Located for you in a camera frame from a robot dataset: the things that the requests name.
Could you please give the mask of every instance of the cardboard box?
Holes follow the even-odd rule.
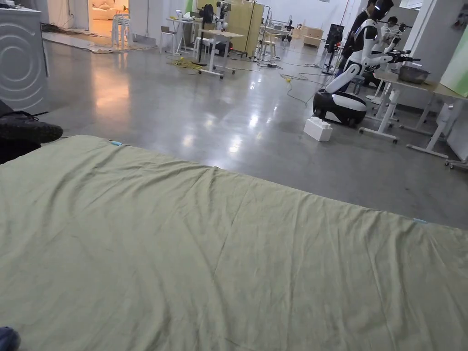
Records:
[[[304,37],[304,45],[313,45],[316,47],[320,46],[322,39],[314,37]]]
[[[306,36],[321,39],[323,36],[323,30],[318,29],[318,28],[306,27]]]
[[[320,43],[322,42],[323,30],[302,26],[301,34],[304,36],[305,45],[313,45],[317,47],[320,46]]]

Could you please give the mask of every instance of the white chair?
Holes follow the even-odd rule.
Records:
[[[119,46],[119,34],[122,48],[125,47],[125,37],[127,37],[128,45],[133,45],[133,33],[129,14],[116,14],[112,19],[112,46],[114,46],[114,43],[116,46]]]
[[[159,37],[159,53],[162,53],[162,35],[171,36],[172,37],[172,54],[176,54],[176,32],[172,32],[169,30],[167,26],[161,26],[161,35]]]
[[[200,37],[195,38],[195,50],[193,51],[193,54],[195,57],[198,57],[198,50],[200,49]],[[206,57],[206,53],[209,52],[210,50],[210,44],[213,42],[213,39],[208,39],[208,38],[203,38],[203,45],[205,46],[205,52],[203,53],[203,58]]]

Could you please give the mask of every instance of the mattress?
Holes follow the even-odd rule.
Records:
[[[467,233],[107,140],[0,166],[26,350],[466,350]]]

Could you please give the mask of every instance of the shoe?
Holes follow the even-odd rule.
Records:
[[[24,111],[7,112],[0,116],[0,138],[29,140],[38,144],[50,143],[63,134],[58,125],[40,122]]]

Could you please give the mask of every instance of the white box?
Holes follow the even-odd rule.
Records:
[[[304,132],[318,141],[329,141],[333,129],[330,123],[322,121],[319,117],[312,116],[306,121]]]

